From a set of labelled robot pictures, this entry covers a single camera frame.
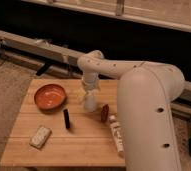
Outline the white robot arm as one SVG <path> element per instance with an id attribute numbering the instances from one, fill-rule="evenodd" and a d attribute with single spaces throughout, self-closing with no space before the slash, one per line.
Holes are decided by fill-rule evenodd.
<path id="1" fill-rule="evenodd" d="M 100 74 L 118 80 L 117 114 L 127 171 L 182 171 L 170 103 L 184 90 L 174 65 L 106 60 L 101 51 L 82 55 L 82 85 L 93 90 Z"/>

